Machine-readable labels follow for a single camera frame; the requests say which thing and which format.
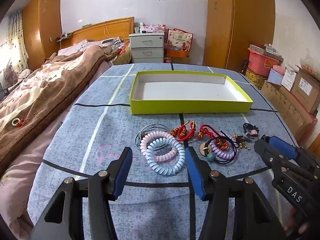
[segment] gray elastic cord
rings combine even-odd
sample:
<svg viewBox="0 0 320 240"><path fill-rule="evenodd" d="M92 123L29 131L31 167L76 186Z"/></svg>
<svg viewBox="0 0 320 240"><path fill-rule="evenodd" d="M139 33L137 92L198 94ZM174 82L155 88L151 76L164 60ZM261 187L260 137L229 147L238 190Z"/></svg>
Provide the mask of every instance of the gray elastic cord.
<svg viewBox="0 0 320 240"><path fill-rule="evenodd" d="M137 135L136 138L134 139L134 143L135 145L140 148L140 143L141 140L143 139L143 137L145 137L148 133L151 133L153 131L166 131L168 133L170 133L169 128L167 128L165 125L160 124L160 123L153 123L153 124L149 124L147 126L145 126L142 130L140 130ZM155 149L155 151L161 150L163 148L167 147L166 144L163 144L159 147L157 147Z"/></svg>

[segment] human hand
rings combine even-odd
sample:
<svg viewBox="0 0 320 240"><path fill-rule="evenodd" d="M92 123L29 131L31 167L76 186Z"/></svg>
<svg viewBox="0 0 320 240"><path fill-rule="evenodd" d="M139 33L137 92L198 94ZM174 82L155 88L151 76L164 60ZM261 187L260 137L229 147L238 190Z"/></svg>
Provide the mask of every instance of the human hand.
<svg viewBox="0 0 320 240"><path fill-rule="evenodd" d="M288 221L284 225L284 230L288 231L290 228L294 227L297 224L297 210L295 208L291 208L289 211L289 217ZM299 228L299 234L303 234L309 227L309 222L304 223L300 228Z"/></svg>

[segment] pink bedsheet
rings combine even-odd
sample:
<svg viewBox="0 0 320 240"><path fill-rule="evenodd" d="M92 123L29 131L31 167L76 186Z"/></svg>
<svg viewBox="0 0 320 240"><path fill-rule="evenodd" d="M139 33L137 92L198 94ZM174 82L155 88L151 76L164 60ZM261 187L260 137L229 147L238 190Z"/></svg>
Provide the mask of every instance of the pink bedsheet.
<svg viewBox="0 0 320 240"><path fill-rule="evenodd" d="M111 66L111 62L103 61L80 95ZM1 179L0 214L17 239L27 240L29 238L32 225L30 225L26 209L36 171L42 162L44 152L73 104L74 102L24 149Z"/></svg>

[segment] blue spiral hair tie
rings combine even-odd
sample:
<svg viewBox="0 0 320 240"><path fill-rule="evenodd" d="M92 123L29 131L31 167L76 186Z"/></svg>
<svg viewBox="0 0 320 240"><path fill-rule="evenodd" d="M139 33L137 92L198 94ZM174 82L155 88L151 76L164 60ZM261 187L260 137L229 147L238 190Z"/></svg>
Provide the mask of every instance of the blue spiral hair tie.
<svg viewBox="0 0 320 240"><path fill-rule="evenodd" d="M173 168L164 168L161 165L157 164L154 160L154 150L155 148L159 147L160 145L170 145L171 147L174 147L178 150L179 153L179 159L173 166ZM174 138L159 138L154 140L150 145L147 147L147 153L145 155L147 162L149 163L150 167L157 173L162 175L174 175L177 172L179 172L182 167L184 166L184 163L186 162L185 157L185 150L184 147Z"/></svg>

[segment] brown blanket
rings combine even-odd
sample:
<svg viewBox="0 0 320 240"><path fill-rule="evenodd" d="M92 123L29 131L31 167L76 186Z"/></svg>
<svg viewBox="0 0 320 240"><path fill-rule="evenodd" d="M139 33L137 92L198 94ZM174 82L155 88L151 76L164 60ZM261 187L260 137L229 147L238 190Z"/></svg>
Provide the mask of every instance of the brown blanket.
<svg viewBox="0 0 320 240"><path fill-rule="evenodd" d="M112 49L92 46L54 57L0 103L0 177L10 163L81 93ZM14 118L25 124L14 127Z"/></svg>

